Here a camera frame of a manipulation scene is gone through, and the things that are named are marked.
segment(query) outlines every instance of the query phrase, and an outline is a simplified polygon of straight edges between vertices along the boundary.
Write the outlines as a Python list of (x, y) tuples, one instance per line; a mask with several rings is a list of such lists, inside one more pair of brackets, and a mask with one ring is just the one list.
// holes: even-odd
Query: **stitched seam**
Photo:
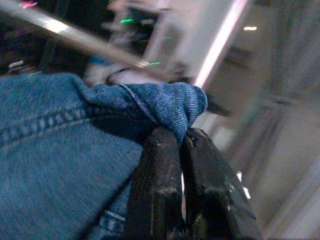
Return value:
[(20, 124), (6, 127), (0, 130), (0, 148), (19, 142), (24, 138), (41, 136), (52, 130), (65, 128), (66, 126), (79, 124), (84, 121), (103, 117), (123, 117), (130, 121), (146, 122), (132, 119), (134, 114), (118, 112), (114, 109), (99, 106), (85, 106), (65, 111), (52, 112), (39, 118), (26, 120)]

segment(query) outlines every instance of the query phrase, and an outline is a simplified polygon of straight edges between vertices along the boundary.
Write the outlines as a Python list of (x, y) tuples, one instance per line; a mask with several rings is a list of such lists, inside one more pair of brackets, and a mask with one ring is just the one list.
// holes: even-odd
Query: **denim sleeve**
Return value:
[(187, 83), (145, 83), (112, 87), (100, 84), (87, 88), (80, 79), (75, 79), (74, 82), (89, 103), (131, 113), (140, 109), (155, 124), (171, 130), (179, 143), (187, 128), (208, 106), (204, 91)]
[(0, 102), (0, 239), (28, 240), (121, 232), (146, 135), (181, 142), (207, 106), (184, 83), (87, 88), (67, 73), (0, 78)]

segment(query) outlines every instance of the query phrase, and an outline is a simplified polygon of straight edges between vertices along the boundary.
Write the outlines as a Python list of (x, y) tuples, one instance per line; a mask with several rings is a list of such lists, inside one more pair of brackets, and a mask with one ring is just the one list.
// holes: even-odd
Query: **metal pole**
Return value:
[(10, 17), (23, 20), (27, 23), (46, 29), (54, 37), (74, 48), (84, 52), (108, 58), (116, 62), (122, 62), (138, 70), (149, 73), (152, 77), (169, 82), (172, 80), (167, 74), (155, 69), (149, 62), (134, 56), (126, 51), (116, 48), (110, 43), (92, 35), (85, 33), (75, 27), (70, 26), (46, 13), (34, 8), (22, 8), (17, 0), (0, 0), (0, 14), (4, 13)]

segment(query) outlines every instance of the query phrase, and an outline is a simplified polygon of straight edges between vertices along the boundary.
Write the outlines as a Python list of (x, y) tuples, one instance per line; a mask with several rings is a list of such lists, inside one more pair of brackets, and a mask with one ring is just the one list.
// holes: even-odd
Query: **pink object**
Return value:
[(34, 7), (35, 5), (37, 5), (38, 3), (35, 1), (26, 1), (26, 2), (22, 2), (19, 4), (20, 7), (26, 9), (26, 8), (31, 8)]

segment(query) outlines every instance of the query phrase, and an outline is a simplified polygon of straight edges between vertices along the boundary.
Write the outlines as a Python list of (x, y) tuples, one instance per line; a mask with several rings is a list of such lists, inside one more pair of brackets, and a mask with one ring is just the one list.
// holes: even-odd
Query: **blue denim fabric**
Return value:
[(0, 78), (0, 239), (121, 233), (146, 135), (181, 143), (207, 107), (185, 83), (87, 88), (72, 74)]

